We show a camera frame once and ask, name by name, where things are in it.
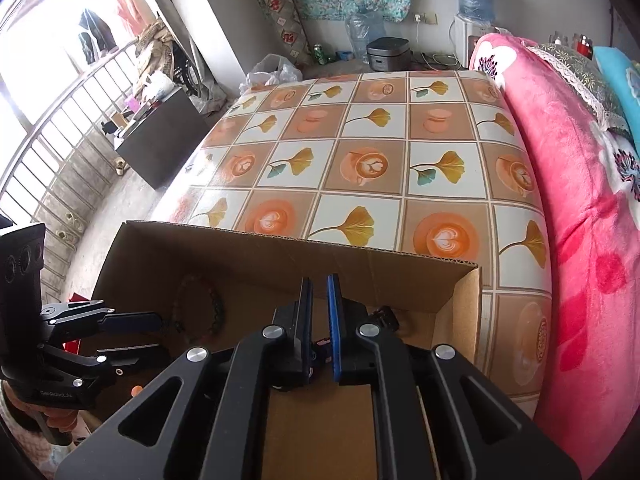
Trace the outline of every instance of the camera lens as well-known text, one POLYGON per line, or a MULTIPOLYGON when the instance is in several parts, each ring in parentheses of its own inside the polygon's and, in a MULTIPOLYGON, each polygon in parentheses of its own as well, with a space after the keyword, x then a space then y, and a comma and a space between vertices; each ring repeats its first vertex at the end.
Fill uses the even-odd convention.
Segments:
POLYGON ((31 250, 29 246, 26 246, 20 253, 20 272, 23 274, 26 274, 27 269, 29 269, 30 263, 31 263, 31 250))
POLYGON ((4 279, 7 283, 11 283, 15 278, 15 259, 9 256, 6 261, 6 269, 4 270, 4 279))

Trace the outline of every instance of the turquoise pillow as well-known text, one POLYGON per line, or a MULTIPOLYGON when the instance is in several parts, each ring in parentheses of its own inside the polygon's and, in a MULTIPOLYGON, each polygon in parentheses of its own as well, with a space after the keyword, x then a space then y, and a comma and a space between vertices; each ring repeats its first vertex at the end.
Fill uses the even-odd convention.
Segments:
POLYGON ((629 58, 616 48, 593 49, 598 67, 620 99, 636 148, 640 147, 640 74, 629 58))

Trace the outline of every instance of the wall socket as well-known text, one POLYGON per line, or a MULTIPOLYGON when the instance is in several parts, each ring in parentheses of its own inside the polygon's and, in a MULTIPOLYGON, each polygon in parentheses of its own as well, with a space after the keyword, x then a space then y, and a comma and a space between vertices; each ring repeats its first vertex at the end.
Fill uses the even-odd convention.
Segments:
POLYGON ((438 15, 435 12, 416 12, 414 14, 416 23, 425 23, 427 25, 437 25, 438 15))

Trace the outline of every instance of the metal railing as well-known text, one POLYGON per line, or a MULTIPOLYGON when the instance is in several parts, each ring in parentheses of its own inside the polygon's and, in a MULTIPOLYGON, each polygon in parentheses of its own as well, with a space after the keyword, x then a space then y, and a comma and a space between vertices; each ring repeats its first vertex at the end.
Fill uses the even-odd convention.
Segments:
POLYGON ((42 300, 60 298, 76 245, 111 187, 117 154, 101 122, 138 79, 135 40, 73 83, 26 136, 0 179, 0 213, 46 225, 42 300))

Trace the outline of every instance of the green can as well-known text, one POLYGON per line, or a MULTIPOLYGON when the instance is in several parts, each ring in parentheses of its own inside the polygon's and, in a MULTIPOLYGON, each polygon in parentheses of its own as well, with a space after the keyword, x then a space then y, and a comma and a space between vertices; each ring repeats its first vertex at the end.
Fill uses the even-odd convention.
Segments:
POLYGON ((322 45, 320 43, 316 43, 314 45, 314 57, 318 64, 326 65, 326 56, 324 55, 324 50, 322 49, 322 45))

